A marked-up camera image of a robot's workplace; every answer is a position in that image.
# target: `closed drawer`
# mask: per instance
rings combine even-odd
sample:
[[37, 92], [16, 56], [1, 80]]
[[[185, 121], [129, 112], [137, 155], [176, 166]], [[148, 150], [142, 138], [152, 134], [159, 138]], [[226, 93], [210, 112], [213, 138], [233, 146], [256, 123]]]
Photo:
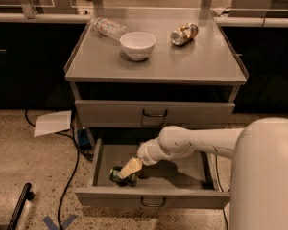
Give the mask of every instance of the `closed drawer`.
[[111, 168], [124, 166], [137, 149], [135, 140], [115, 144], [98, 139], [88, 185], [76, 190], [83, 206], [223, 209], [228, 204], [229, 193], [214, 189], [215, 174], [206, 171], [205, 153], [199, 152], [144, 167], [144, 178], [135, 187], [117, 186], [109, 179]]
[[234, 103], [76, 100], [85, 127], [224, 128]]

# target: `white bowl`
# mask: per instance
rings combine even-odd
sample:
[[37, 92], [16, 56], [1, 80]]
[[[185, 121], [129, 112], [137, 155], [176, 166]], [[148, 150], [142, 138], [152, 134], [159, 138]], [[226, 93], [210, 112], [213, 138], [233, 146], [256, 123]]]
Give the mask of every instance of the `white bowl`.
[[135, 61], [140, 61], [152, 53], [156, 38], [152, 34], [145, 32], [131, 32], [124, 34], [120, 42], [127, 56]]

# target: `clear bottle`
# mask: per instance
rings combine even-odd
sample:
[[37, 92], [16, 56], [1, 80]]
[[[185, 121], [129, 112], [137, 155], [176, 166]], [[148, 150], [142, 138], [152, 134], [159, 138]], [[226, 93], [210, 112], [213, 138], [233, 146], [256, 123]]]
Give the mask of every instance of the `clear bottle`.
[[126, 26], [102, 17], [93, 19], [91, 21], [91, 27], [101, 35], [109, 36], [118, 41], [122, 35], [129, 31]]
[[193, 39], [199, 32], [199, 27], [195, 23], [187, 23], [176, 28], [171, 33], [172, 43], [181, 46], [189, 40]]

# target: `terrazzo floor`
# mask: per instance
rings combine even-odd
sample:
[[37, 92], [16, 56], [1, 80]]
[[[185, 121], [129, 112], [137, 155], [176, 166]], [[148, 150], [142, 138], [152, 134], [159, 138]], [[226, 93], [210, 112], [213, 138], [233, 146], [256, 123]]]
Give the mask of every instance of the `terrazzo floor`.
[[[30, 110], [28, 118], [53, 111]], [[59, 229], [60, 197], [73, 172], [77, 152], [73, 142], [60, 135], [34, 137], [24, 110], [0, 110], [0, 225], [5, 229], [25, 183], [32, 184], [35, 199], [27, 201], [17, 229]], [[233, 114], [228, 124], [244, 127], [271, 115]], [[230, 160], [219, 157], [222, 186], [229, 188]], [[85, 187], [91, 162], [80, 156], [79, 167], [61, 205], [64, 229], [226, 229], [221, 210], [83, 207], [74, 193]]]

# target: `gold can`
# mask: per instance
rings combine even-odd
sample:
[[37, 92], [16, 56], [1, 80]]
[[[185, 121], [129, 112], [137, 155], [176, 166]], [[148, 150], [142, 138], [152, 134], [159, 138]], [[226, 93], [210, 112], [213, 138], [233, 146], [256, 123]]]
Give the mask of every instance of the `gold can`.
[[199, 32], [199, 27], [195, 23], [187, 23], [176, 28], [171, 33], [171, 40], [174, 45], [181, 46], [193, 39]]

